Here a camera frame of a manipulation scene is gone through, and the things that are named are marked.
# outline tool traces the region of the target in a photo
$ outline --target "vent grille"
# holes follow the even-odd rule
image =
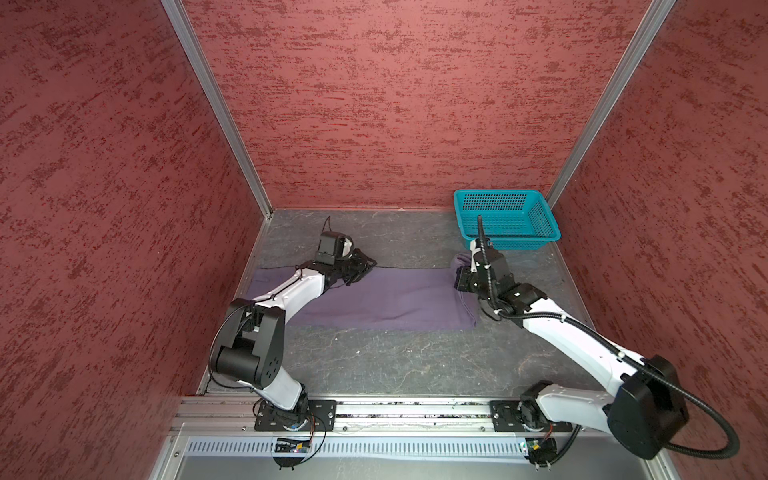
[[[303,456],[301,454],[273,454],[276,437],[268,439],[236,437],[192,437],[188,456]],[[319,446],[315,441],[314,449]],[[456,460],[494,460],[517,462],[525,460],[525,441],[514,437],[500,439],[465,437],[328,437],[318,457],[384,457]]]

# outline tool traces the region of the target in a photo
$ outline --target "cable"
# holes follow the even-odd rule
[[[686,389],[678,385],[675,385],[674,383],[665,379],[662,375],[657,373],[652,368],[649,368],[648,366],[638,362],[637,360],[627,355],[624,355],[624,353],[620,349],[618,349],[613,343],[609,342],[601,334],[595,332],[593,329],[584,325],[582,322],[579,322],[578,320],[571,318],[569,316],[563,316],[560,313],[554,313],[554,312],[524,313],[523,315],[508,315],[506,312],[500,312],[499,316],[501,318],[509,319],[509,320],[530,320],[530,319],[541,319],[541,318],[558,319],[560,321],[565,321],[569,325],[575,326],[582,332],[588,334],[592,339],[600,343],[606,350],[608,350],[613,355],[615,355],[619,359],[619,361],[626,362],[628,365],[641,371],[643,374],[651,377],[652,379],[656,380],[660,384],[666,386],[668,389],[672,389],[675,392],[680,393],[686,400],[693,403],[695,406],[699,407],[699,409],[703,410],[704,413],[706,413],[709,417],[711,417],[712,420],[714,420],[715,423],[717,423],[720,426],[720,428],[723,430],[723,432],[727,437],[726,445],[723,448],[717,449],[717,450],[692,449],[691,447],[686,447],[684,445],[677,445],[671,442],[667,443],[664,446],[664,448],[670,449],[673,452],[681,453],[683,455],[689,455],[691,457],[697,457],[697,458],[708,458],[711,460],[724,460],[725,458],[733,457],[735,454],[739,452],[739,447],[740,447],[739,435],[736,433],[736,430],[733,429],[733,426],[731,426],[731,424],[717,410],[709,406],[705,401],[698,398],[693,393],[688,392]]]
[[[329,215],[326,217],[326,221],[323,222],[323,229],[320,231],[320,233],[326,231],[326,223],[328,224],[328,230],[333,232],[333,227],[331,227],[331,216]]]
[[[317,452],[319,452],[320,449],[323,447],[323,445],[325,445],[325,443],[326,443],[326,436],[328,435],[328,427],[326,427],[326,423],[323,421],[323,419],[321,419],[320,417],[315,417],[315,415],[312,415],[312,425],[315,425],[315,419],[320,420],[320,423],[323,424],[323,440],[320,442],[320,446],[317,447],[317,450],[312,452],[312,455],[306,457],[304,460],[302,460],[301,462],[297,463],[296,466],[299,466],[299,465],[301,465],[303,463],[307,463],[309,460],[311,460],[312,457],[317,455]]]
[[[285,285],[285,286],[284,286],[283,288],[281,288],[280,290],[277,290],[277,291],[276,291],[275,293],[273,293],[271,296],[268,296],[268,297],[267,297],[265,300],[274,300],[274,299],[275,299],[275,297],[276,297],[276,296],[278,296],[278,295],[280,295],[282,292],[284,292],[286,288],[288,288],[289,286],[293,285],[294,283],[296,283],[296,282],[298,282],[299,280],[301,280],[302,278],[304,278],[304,269],[303,269],[303,268],[296,268],[296,270],[298,270],[298,271],[299,271],[299,276],[298,276],[297,278],[295,278],[295,279],[293,280],[293,282],[289,283],[288,285]]]
[[[480,252],[482,253],[482,261],[485,264],[483,268],[485,269],[485,276],[486,280],[488,281],[488,302],[491,304],[491,307],[495,312],[498,310],[498,303],[496,302],[496,292],[494,292],[493,288],[493,276],[491,275],[491,267],[488,264],[488,252],[486,251],[485,246],[485,230],[482,227],[482,215],[478,215],[478,235],[480,236]]]
[[[312,439],[315,438],[315,416],[310,414],[312,417],[312,425],[310,425],[310,446],[312,445]]]
[[[219,333],[221,333],[221,329],[224,327],[224,325],[227,324],[227,321],[229,321],[229,319],[232,317],[232,315],[234,315],[239,310],[242,310],[243,308],[245,308],[247,306],[250,306],[250,305],[252,305],[252,303],[246,303],[244,305],[238,306],[235,310],[232,311],[232,313],[227,315],[227,318],[224,319],[224,322],[221,324],[221,326],[219,327],[218,331],[216,331],[216,336],[214,337],[213,342],[210,343],[210,349],[208,349],[208,364],[207,364],[208,376],[210,377],[210,379],[211,379],[211,381],[213,383],[217,384],[218,386],[220,386],[221,388],[224,388],[224,389],[232,389],[232,390],[249,389],[249,390],[251,390],[251,387],[249,387],[249,386],[226,386],[226,385],[222,385],[221,383],[219,383],[214,378],[214,371],[210,369],[210,356],[213,355],[213,353],[214,353],[214,343],[216,342],[216,338],[219,336]],[[243,322],[242,325],[237,327],[237,333],[240,333],[240,330],[243,328],[243,325],[245,325],[245,322]]]
[[[552,435],[552,429],[554,428],[554,424],[552,422],[549,422],[549,432],[547,432],[547,435],[544,435],[544,439],[541,440],[542,442],[546,442],[547,439]]]
[[[554,465],[555,463],[559,462],[561,458],[565,457],[565,454],[568,452],[568,450],[571,448],[571,445],[574,444],[574,441],[576,440],[576,437],[578,436],[578,433],[581,431],[581,425],[574,425],[574,431],[571,432],[571,436],[568,437],[568,440],[565,441],[565,445],[563,445],[563,448],[558,450],[557,456],[554,457],[554,459],[549,462],[549,465]],[[538,464],[538,466],[549,466],[547,464]]]
[[[496,318],[494,318],[494,315],[495,315],[495,314],[494,314],[494,313],[488,313],[488,311],[487,311],[486,309],[484,309],[484,308],[482,307],[482,305],[480,306],[480,310],[481,310],[481,311],[482,311],[482,312],[483,312],[483,313],[484,313],[484,314],[485,314],[485,315],[486,315],[486,316],[487,316],[489,319],[493,320],[494,322],[498,322],[498,321],[502,320],[502,319],[498,319],[498,320],[497,320]]]

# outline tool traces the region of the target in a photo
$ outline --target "aluminum frame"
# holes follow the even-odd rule
[[[597,328],[594,326],[594,322],[592,321],[592,317],[589,315],[589,310],[587,310],[587,305],[584,303],[584,298],[581,296],[581,293],[579,293],[578,291],[578,287],[576,286],[574,277],[571,275],[571,271],[568,269],[568,265],[565,262],[565,258],[563,257],[563,253],[560,251],[560,247],[558,246],[558,243],[550,242],[550,243],[547,243],[547,245],[552,252],[554,261],[558,264],[558,269],[566,277],[565,285],[567,285],[568,288],[572,290],[571,294],[578,301],[577,310],[580,310],[581,315],[583,315],[583,317],[579,318],[579,320],[582,323],[589,325],[595,331],[597,331]]]
[[[645,52],[648,51],[651,42],[659,32],[664,20],[667,18],[670,10],[674,6],[676,0],[653,0],[648,6],[645,15],[643,16],[640,24],[637,26],[637,30],[632,39],[627,45],[627,49],[621,56],[611,79],[608,81],[603,90],[603,94],[598,100],[598,104],[595,105],[592,115],[584,125],[584,129],[579,134],[576,144],[568,155],[568,158],[563,164],[563,168],[560,170],[558,177],[554,180],[552,187],[547,193],[547,204],[552,208],[560,199],[560,196],[565,190],[565,186],[571,180],[576,171],[576,168],[584,159],[584,155],[589,150],[590,145],[597,137],[605,119],[613,110],[614,105],[621,96],[621,92],[629,83],[632,74],[637,69],[641,60],[645,56]]]
[[[184,48],[184,52],[187,54],[192,69],[197,76],[197,80],[203,87],[205,96],[210,102],[211,108],[214,110],[216,118],[219,121],[221,130],[224,132],[224,136],[232,148],[237,163],[240,165],[240,169],[243,171],[243,175],[248,182],[253,196],[256,198],[256,202],[259,204],[261,213],[264,218],[271,218],[272,204],[270,199],[266,196],[266,191],[261,183],[259,174],[256,172],[253,162],[248,154],[248,149],[243,142],[243,138],[240,136],[240,131],[237,130],[235,120],[232,118],[230,109],[227,107],[227,102],[224,100],[224,96],[221,94],[219,84],[216,82],[214,73],[210,69],[208,60],[205,58],[203,48],[200,46],[200,42],[197,40],[197,35],[194,33],[194,28],[190,22],[187,11],[184,9],[184,5],[181,0],[161,0],[163,8],[170,19],[170,23],[173,25],[176,32],[176,36],[181,42],[181,46]]]
[[[256,272],[256,268],[259,267],[259,255],[261,255],[261,250],[264,248],[266,233],[270,229],[270,223],[272,223],[272,215],[263,218],[261,222],[261,228],[259,228],[259,233],[256,235],[256,242],[253,243],[253,248],[250,251],[250,257],[248,257],[248,262],[246,263],[245,269],[243,270],[243,275],[240,277],[240,282],[237,284],[237,290],[235,291],[234,298],[241,298],[248,291],[250,280],[253,278],[253,275]],[[203,377],[200,379],[200,383],[197,385],[197,391],[195,392],[195,395],[205,395],[209,382],[210,373],[208,371],[208,367],[206,366],[205,371],[203,372]]]
[[[445,438],[448,439],[503,439],[544,435],[543,432],[496,433],[490,420],[488,402],[496,397],[397,397],[347,396],[323,397],[339,401],[336,408],[336,426],[328,438]],[[253,405],[259,396],[248,393],[232,395],[192,396],[182,399],[172,432],[153,470],[151,480],[176,478],[191,439],[205,437],[258,437],[271,439],[284,432],[255,432]],[[353,415],[345,424],[343,415]],[[440,419],[441,415],[452,418]],[[356,430],[351,425],[364,425]],[[611,437],[603,432],[586,429],[581,433],[590,437]],[[555,433],[563,437],[568,433]],[[666,451],[656,458],[644,461],[648,478],[652,480],[680,480]]]
[[[344,437],[323,436],[322,445],[313,442],[306,453],[273,452],[281,436],[232,437],[192,436],[184,451],[187,457],[217,457],[225,455],[246,458],[381,458],[392,460],[517,463],[529,465],[525,458],[525,439],[513,437]]]

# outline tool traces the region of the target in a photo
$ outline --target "red textured wall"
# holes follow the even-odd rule
[[[742,440],[688,480],[768,478],[768,3],[678,0],[554,209],[601,331],[661,354]],[[718,448],[691,408],[676,438]]]
[[[276,207],[546,192],[648,0],[189,0]]]
[[[0,478],[145,480],[258,208],[160,2],[3,2],[0,71]]]

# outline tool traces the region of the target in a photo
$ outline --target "gray floor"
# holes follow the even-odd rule
[[[271,458],[190,457],[184,459],[180,480],[239,480],[290,478],[291,480],[357,480],[361,478],[416,480],[647,480],[642,461],[611,439],[579,438],[551,472],[533,465],[477,462],[415,462],[375,458],[313,458],[291,472],[280,471]]]
[[[323,221],[350,235],[380,266],[446,268],[465,249],[454,213],[278,210],[260,256],[264,267],[313,258]],[[553,246],[507,251],[518,281],[532,283],[579,319],[578,292]],[[471,330],[414,333],[286,327],[283,366],[314,395],[518,396],[548,379],[599,384],[549,343],[482,317]],[[223,389],[209,385],[209,391]]]

